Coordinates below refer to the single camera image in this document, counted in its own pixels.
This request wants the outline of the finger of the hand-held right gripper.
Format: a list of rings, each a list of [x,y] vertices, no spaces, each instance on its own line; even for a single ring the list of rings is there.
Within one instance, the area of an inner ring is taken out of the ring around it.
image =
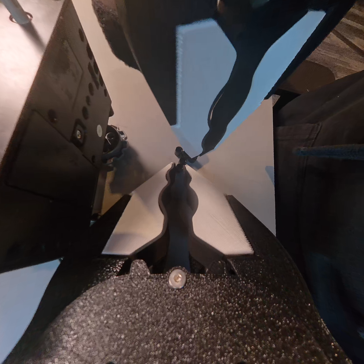
[[[217,147],[233,120],[245,103],[250,92],[254,73],[231,74],[227,83],[216,96],[208,112],[208,131],[203,137],[201,146],[203,156]]]

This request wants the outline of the person in black hoodie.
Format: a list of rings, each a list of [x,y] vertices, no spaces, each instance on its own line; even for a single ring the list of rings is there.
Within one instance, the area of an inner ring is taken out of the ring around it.
[[[276,235],[353,363],[363,363],[364,71],[273,117]]]

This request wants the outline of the small black connector pin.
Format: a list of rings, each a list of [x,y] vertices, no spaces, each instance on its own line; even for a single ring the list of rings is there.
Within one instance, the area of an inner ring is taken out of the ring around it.
[[[198,156],[197,157],[190,157],[184,150],[181,146],[178,146],[175,148],[175,156],[179,159],[179,165],[186,165],[188,163],[194,163]]]

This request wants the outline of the yellow toy block robot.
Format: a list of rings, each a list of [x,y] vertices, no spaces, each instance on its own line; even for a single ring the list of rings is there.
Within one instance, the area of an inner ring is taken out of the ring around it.
[[[95,207],[111,99],[72,1],[1,4],[1,273],[62,257]]]

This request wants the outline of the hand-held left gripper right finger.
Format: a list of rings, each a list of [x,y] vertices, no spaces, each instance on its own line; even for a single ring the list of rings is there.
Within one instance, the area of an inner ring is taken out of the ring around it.
[[[253,255],[253,248],[225,195],[190,166],[185,168],[193,236],[223,256]]]

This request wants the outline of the grey metal axle rod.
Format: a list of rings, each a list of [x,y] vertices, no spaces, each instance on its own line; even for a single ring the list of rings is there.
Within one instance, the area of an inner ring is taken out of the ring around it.
[[[1,0],[1,3],[6,7],[10,13],[10,20],[19,25],[29,24],[33,19],[30,13],[25,12],[25,10],[20,5],[17,0]]]

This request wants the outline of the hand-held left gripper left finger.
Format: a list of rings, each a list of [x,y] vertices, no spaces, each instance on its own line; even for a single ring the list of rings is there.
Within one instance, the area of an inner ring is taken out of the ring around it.
[[[167,212],[162,194],[169,186],[168,164],[136,188],[125,207],[102,254],[131,256],[162,237],[167,227]]]

